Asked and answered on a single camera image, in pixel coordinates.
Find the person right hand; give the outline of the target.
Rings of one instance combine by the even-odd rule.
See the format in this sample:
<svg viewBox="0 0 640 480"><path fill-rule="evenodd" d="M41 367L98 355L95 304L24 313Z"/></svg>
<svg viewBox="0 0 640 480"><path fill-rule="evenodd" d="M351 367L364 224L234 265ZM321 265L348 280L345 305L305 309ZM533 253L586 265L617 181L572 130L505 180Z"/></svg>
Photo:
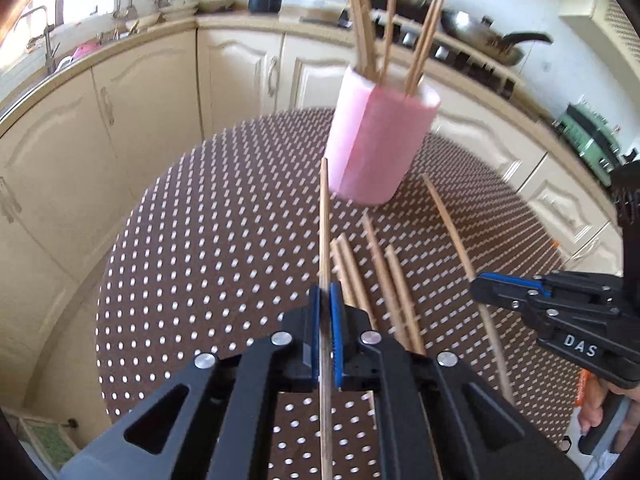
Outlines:
<svg viewBox="0 0 640 480"><path fill-rule="evenodd" d="M620 430L613 445L614 453L623 452L626 445L636 432L640 420L640 390L639 387L631 390L618 388L616 385L605 382L596 376L590 376L585 385L582 408L578 414L578 422L582 432L589 431L592 427L597 427L603 420L603 402L609 393L621 394L631 400L629 410L626 414Z"/></svg>

